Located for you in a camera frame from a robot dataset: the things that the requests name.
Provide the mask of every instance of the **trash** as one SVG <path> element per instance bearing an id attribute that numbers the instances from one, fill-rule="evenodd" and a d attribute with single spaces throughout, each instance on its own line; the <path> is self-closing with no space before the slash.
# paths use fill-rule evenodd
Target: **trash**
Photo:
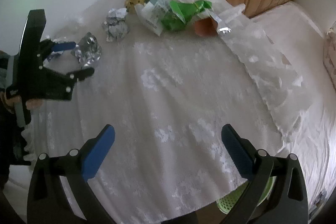
<path id="1" fill-rule="evenodd" d="M 102 23 L 102 28 L 107 34 L 107 42 L 116 41 L 125 37 L 129 33 L 128 25 L 125 22 L 127 9 L 111 9 L 106 16 L 106 21 Z"/>
<path id="2" fill-rule="evenodd" d="M 135 10 L 142 24 L 160 36 L 163 30 L 161 19 L 170 10 L 170 0 L 155 0 L 153 2 L 155 4 L 150 0 L 145 6 L 136 5 Z"/>
<path id="3" fill-rule="evenodd" d="M 211 2 L 206 0 L 197 0 L 194 3 L 182 3 L 171 0 L 171 11 L 164 15 L 161 22 L 169 31 L 184 30 L 194 15 L 205 11 L 205 9 L 210 9 L 211 5 Z"/>
<path id="4" fill-rule="evenodd" d="M 101 46 L 97 38 L 88 32 L 71 51 L 71 54 L 77 57 L 78 62 L 83 66 L 90 66 L 101 57 Z"/>
<path id="5" fill-rule="evenodd" d="M 227 11 L 224 11 L 221 13 L 221 15 L 225 14 L 227 20 L 231 20 L 231 18 L 234 18 L 236 15 L 239 15 L 239 13 L 242 13 L 244 10 L 245 6 L 244 5 L 238 5 L 236 7 L 233 7 L 231 10 L 234 10 L 231 14 Z M 224 35 L 230 33 L 232 30 L 226 25 L 226 23 L 221 20 L 221 18 L 216 15 L 212 11 L 208 11 L 209 15 L 217 22 L 217 33 L 219 34 L 220 37 L 223 37 Z"/>
<path id="6" fill-rule="evenodd" d="M 145 3 L 148 3 L 149 0 L 126 0 L 125 1 L 125 7 L 127 9 L 127 12 L 135 13 L 135 5 L 142 4 L 145 5 Z"/>

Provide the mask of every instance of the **bed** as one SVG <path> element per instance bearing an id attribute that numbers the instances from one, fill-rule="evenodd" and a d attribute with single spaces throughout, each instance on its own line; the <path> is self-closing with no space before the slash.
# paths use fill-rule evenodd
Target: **bed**
<path id="1" fill-rule="evenodd" d="M 245 2 L 246 15 L 265 30 L 314 95 L 295 134 L 279 132 L 244 64 L 219 38 L 204 39 L 187 30 L 158 39 L 131 16 L 127 38 L 104 43 L 100 23 L 123 0 L 98 0 L 53 36 L 78 39 L 90 29 L 102 41 L 99 69 L 78 84 L 71 102 L 46 102 L 34 113 L 25 132 L 28 149 L 35 155 L 64 155 L 112 124 L 115 145 L 90 186 L 118 223 L 174 218 L 242 184 L 220 142 L 225 123 L 257 149 L 297 154 L 310 206 L 323 189 L 331 193 L 336 183 L 336 98 L 322 62 L 325 30 L 290 0 L 227 1 Z M 62 71 L 76 64 L 65 55 L 51 66 Z M 27 184 L 16 181 L 14 172 L 11 177 L 7 196 L 15 189 L 27 192 Z M 65 180 L 63 186 L 81 215 Z M 24 217 L 24 202 L 15 206 L 15 200 L 9 197 Z"/>

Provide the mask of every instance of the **crumpled paper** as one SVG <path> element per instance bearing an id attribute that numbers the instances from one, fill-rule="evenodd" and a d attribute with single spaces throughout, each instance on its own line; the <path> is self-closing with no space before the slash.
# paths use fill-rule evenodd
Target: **crumpled paper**
<path id="1" fill-rule="evenodd" d="M 129 33 L 128 25 L 125 22 L 127 9 L 111 9 L 102 23 L 102 28 L 107 34 L 106 41 L 112 42 L 125 37 Z"/>
<path id="2" fill-rule="evenodd" d="M 76 45 L 71 54 L 77 57 L 78 62 L 83 66 L 90 66 L 101 57 L 101 46 L 97 38 L 88 32 Z"/>

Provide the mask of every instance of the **laundry basket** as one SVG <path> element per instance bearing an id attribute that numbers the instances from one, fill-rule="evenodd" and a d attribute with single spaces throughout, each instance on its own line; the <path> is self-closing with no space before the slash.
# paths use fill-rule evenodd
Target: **laundry basket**
<path id="1" fill-rule="evenodd" d="M 258 202 L 258 206 L 266 199 L 266 197 L 269 195 L 271 190 L 273 189 L 273 185 L 275 182 L 276 177 L 270 177 L 268 179 L 267 185 L 261 195 L 261 198 Z M 220 198 L 217 200 L 217 206 L 218 208 L 225 214 L 228 214 L 230 210 L 233 208 L 233 206 L 236 204 L 242 193 L 244 192 L 247 184 L 249 182 L 245 182 L 243 185 L 239 186 L 236 190 L 232 191 L 230 194 L 226 195 L 223 198 Z"/>

